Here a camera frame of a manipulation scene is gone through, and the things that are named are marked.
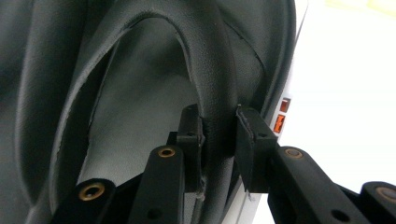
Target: white background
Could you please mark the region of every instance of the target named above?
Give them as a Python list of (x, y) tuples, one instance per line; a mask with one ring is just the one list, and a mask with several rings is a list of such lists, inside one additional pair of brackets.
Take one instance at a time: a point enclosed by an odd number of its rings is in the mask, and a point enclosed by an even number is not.
[[(396, 185), (396, 18), (310, 1), (288, 89), (281, 146), (307, 151), (356, 192)], [(274, 223), (263, 196), (254, 224)]]

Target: metal hole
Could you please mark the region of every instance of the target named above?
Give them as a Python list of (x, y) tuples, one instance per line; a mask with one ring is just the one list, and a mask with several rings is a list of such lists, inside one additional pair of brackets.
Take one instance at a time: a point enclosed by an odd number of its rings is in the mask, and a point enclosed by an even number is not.
[(87, 202), (99, 198), (104, 192), (105, 192), (105, 185), (98, 182), (98, 183), (90, 184), (89, 186), (83, 188), (79, 192), (78, 197), (82, 201)]
[(176, 152), (170, 147), (163, 148), (160, 151), (158, 151), (158, 155), (162, 158), (173, 157), (175, 153)]

